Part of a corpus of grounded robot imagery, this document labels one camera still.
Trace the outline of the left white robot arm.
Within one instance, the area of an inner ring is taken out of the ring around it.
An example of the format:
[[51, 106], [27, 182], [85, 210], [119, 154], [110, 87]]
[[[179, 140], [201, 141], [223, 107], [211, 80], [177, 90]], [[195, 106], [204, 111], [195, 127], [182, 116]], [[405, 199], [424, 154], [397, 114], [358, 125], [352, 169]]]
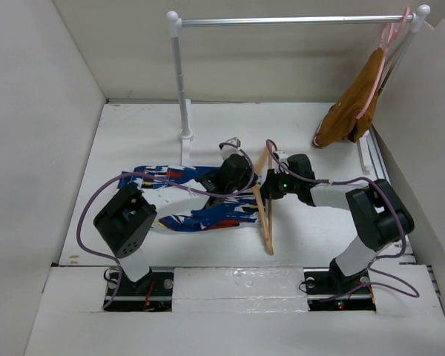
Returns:
[[120, 262], [134, 294], [150, 287], [142, 245], [150, 231], [198, 233], [257, 222], [250, 168], [143, 165], [119, 180], [93, 224]]

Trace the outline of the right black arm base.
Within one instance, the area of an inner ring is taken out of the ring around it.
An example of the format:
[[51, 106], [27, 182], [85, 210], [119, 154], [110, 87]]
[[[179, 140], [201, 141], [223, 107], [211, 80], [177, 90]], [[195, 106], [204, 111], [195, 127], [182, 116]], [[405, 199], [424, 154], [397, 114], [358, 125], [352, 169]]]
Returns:
[[340, 283], [329, 279], [328, 268], [305, 268], [299, 290], [307, 297], [310, 312], [375, 312], [372, 290], [363, 283], [369, 282], [367, 271]]

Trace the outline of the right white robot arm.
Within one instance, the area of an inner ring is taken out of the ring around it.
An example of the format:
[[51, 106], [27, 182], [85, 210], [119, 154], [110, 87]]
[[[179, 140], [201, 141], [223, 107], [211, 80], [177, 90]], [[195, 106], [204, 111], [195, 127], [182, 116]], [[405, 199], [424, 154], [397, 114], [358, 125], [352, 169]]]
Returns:
[[332, 289], [344, 292], [379, 253], [402, 240], [415, 229], [412, 215], [393, 187], [384, 179], [374, 182], [355, 179], [348, 184], [277, 173], [271, 169], [261, 188], [264, 199], [278, 200], [294, 194], [312, 207], [339, 208], [352, 216], [357, 232], [348, 247], [329, 265], [324, 280]]

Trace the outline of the blue white red patterned trousers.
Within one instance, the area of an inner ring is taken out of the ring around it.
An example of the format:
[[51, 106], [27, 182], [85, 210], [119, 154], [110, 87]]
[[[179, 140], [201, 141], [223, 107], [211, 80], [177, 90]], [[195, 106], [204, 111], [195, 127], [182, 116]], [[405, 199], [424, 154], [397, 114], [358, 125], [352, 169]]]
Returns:
[[117, 188], [135, 185], [143, 197], [156, 206], [157, 216], [151, 228], [163, 234], [194, 233], [258, 223], [257, 203], [252, 191], [230, 197], [219, 205], [206, 208], [209, 197], [179, 189], [145, 177], [121, 178]]

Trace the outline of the wooden hanger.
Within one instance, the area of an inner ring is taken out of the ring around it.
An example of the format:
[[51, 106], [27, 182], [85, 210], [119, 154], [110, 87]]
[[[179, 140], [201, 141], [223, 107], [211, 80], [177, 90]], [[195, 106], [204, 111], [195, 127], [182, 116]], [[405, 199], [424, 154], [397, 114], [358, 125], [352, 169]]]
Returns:
[[[257, 176], [261, 175], [262, 169], [265, 166], [266, 161], [268, 160], [268, 149], [264, 148], [262, 154], [260, 155], [260, 158], [258, 159], [257, 163], [254, 166], [254, 173]], [[269, 215], [266, 211], [266, 208], [264, 206], [263, 198], [260, 193], [260, 184], [255, 183], [255, 185], [252, 187], [252, 193], [255, 197], [256, 204], [257, 204], [257, 210], [260, 218], [260, 223], [262, 227], [262, 233], [263, 233], [263, 242], [265, 246], [266, 253], [268, 255], [274, 254], [274, 248], [273, 248], [273, 242], [272, 242], [272, 236], [271, 236], [271, 226], [269, 224]]]

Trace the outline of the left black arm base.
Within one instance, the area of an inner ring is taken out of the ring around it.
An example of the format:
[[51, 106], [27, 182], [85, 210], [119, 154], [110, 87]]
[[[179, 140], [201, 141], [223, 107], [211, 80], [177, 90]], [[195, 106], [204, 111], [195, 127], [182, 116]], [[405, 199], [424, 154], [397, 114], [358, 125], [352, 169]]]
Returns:
[[174, 272], [153, 271], [142, 285], [136, 286], [125, 274], [116, 285], [119, 273], [106, 270], [103, 310], [106, 312], [170, 312], [172, 310]]

